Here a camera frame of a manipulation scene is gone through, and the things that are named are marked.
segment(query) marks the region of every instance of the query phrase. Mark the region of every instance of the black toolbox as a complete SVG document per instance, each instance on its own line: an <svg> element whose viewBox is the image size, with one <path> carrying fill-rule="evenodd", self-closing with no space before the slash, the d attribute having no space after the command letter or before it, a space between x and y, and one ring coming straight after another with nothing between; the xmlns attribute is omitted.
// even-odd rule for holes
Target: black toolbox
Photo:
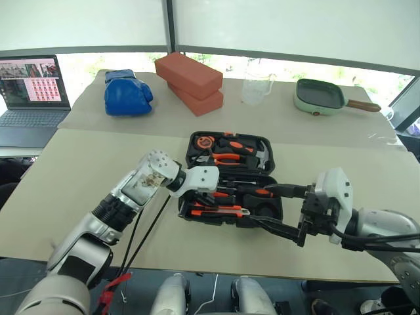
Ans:
<svg viewBox="0 0 420 315"><path fill-rule="evenodd" d="M281 199L273 198L262 189L266 185L277 183L269 176L275 163L270 142L266 138L197 131L190 137L186 162L188 168L216 165L220 177L217 192L206 194L189 191L179 198L180 217L207 224L221 225L225 222L243 228L258 226L249 215L283 219ZM231 210L234 205L235 209L244 208L246 211ZM211 210L224 207L226 210L218 208L216 211L206 211L210 209L208 207L212 207Z"/></svg>

